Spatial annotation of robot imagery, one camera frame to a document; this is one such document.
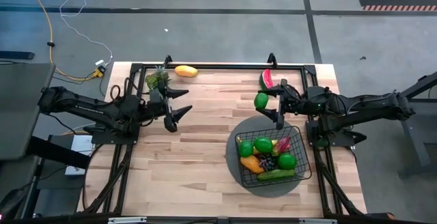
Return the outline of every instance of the wire basket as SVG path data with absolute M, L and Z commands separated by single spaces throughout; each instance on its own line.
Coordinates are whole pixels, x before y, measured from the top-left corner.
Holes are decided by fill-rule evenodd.
M 290 147 L 288 148 L 288 152 L 296 158 L 296 167 L 294 171 L 296 174 L 294 176 L 273 179 L 273 180 L 263 180 L 259 181 L 257 179 L 257 174 L 252 173 L 249 169 L 243 166 L 240 161 L 238 161 L 238 166 L 240 169 L 241 183 L 244 187 L 251 188 L 256 186 L 269 186 L 273 184 L 280 184 L 286 182 L 296 182 L 301 180 L 307 180 L 311 177 L 312 172 L 309 166 L 307 151 L 302 142 L 302 135 L 300 134 L 300 130 L 296 126 L 288 126 L 281 130 L 276 129 L 267 129 L 267 130 L 259 130 L 253 132 L 241 132 L 235 136 L 236 150 L 238 158 L 240 158 L 239 146 L 237 137 L 239 137 L 243 141 L 252 141 L 252 144 L 255 142 L 255 139 L 258 137 L 268 137 L 269 139 L 277 139 L 280 140 L 284 137 L 290 137 Z

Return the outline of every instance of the wooden tabletop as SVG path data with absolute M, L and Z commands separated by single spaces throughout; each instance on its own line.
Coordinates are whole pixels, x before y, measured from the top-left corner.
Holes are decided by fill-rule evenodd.
M 108 90 L 123 87 L 130 62 L 115 62 Z M 333 65 L 316 65 L 318 82 L 338 93 Z M 300 128 L 313 175 L 282 197 L 258 197 L 240 186 L 228 170 L 225 147 L 230 132 L 248 117 L 259 115 L 253 99 L 259 90 L 259 70 L 199 70 L 195 78 L 176 76 L 170 87 L 190 92 L 171 100 L 174 109 L 193 108 L 180 120 L 178 131 L 165 130 L 160 118 L 141 129 L 134 147 L 123 215 L 147 216 L 245 216 L 245 217 L 320 217 L 322 207 L 313 152 L 307 146 L 304 115 L 286 115 L 286 121 Z M 272 80 L 285 78 L 300 93 L 300 73 L 272 70 Z M 107 91 L 106 101 L 110 101 Z M 271 99 L 268 107 L 277 107 Z M 106 184 L 114 145 L 104 145 L 91 161 L 86 179 L 89 205 Z M 351 152 L 332 148 L 337 181 L 346 195 L 366 212 L 356 163 Z M 328 198 L 334 210 L 332 191 Z M 112 204 L 116 202 L 118 183 Z

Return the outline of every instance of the round gray tray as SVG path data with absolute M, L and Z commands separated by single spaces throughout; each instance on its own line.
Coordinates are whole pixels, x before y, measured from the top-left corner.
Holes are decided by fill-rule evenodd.
M 285 122 L 284 126 L 291 126 L 291 125 Z M 226 145 L 226 163 L 235 181 L 238 182 L 241 186 L 243 185 L 241 183 L 240 169 L 239 169 L 240 159 L 238 158 L 237 155 L 235 136 L 241 132 L 273 129 L 275 127 L 276 124 L 274 124 L 272 120 L 261 115 L 256 117 L 250 117 L 242 121 L 231 132 Z M 246 188 L 246 189 L 251 193 L 253 193 L 254 195 L 258 195 L 260 197 L 280 197 L 293 190 L 297 185 L 299 185 L 299 182 L 300 181 L 287 182 L 287 183 L 275 184 L 270 186 L 258 186 L 258 187 Z

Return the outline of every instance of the green lime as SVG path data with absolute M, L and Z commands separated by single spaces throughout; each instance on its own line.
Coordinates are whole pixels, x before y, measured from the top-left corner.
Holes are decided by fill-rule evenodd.
M 271 153 L 273 143 L 268 137 L 258 137 L 255 139 L 255 148 L 261 153 Z
M 267 94 L 258 93 L 253 101 L 253 104 L 255 105 L 256 109 L 264 109 L 267 106 L 267 102 L 268 102 Z
M 279 155 L 278 165 L 280 169 L 294 169 L 296 164 L 296 158 L 290 153 L 286 152 Z
M 238 146 L 241 157 L 248 157 L 253 154 L 253 145 L 250 141 L 241 141 Z

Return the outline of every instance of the gray floor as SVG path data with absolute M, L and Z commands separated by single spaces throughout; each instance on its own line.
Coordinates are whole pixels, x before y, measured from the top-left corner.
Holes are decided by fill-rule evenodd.
M 65 0 L 42 0 L 59 6 Z M 303 9 L 302 0 L 87 0 L 88 6 L 112 8 L 246 8 Z M 0 0 L 3 5 L 36 5 L 35 0 Z M 81 5 L 72 1 L 69 5 Z M 314 10 L 360 10 L 358 0 L 311 0 Z M 68 29 L 59 14 L 50 15 L 58 67 L 85 76 L 109 54 Z M 115 61 L 163 60 L 263 62 L 274 52 L 280 62 L 313 63 L 305 16 L 81 14 L 68 21 L 91 39 L 103 41 Z M 436 71 L 436 17 L 314 18 L 322 61 L 334 64 L 341 93 L 383 94 L 403 90 L 419 77 Z M 42 13 L 0 12 L 0 49 L 33 51 L 35 62 L 48 62 L 48 28 Z M 81 86 L 53 81 L 74 92 L 100 98 L 98 80 Z M 437 89 L 432 92 L 437 96 Z M 89 121 L 69 114 L 58 117 L 71 127 Z M 356 130 L 368 140 L 356 149 L 367 210 L 392 212 L 399 219 L 435 222 L 437 184 L 433 176 L 400 180 L 397 171 L 416 158 L 399 122 L 377 121 Z M 65 132 L 55 120 L 42 116 L 35 134 Z M 46 199 L 71 199 L 71 193 L 44 193 Z M 68 208 L 49 208 L 46 214 L 65 214 Z

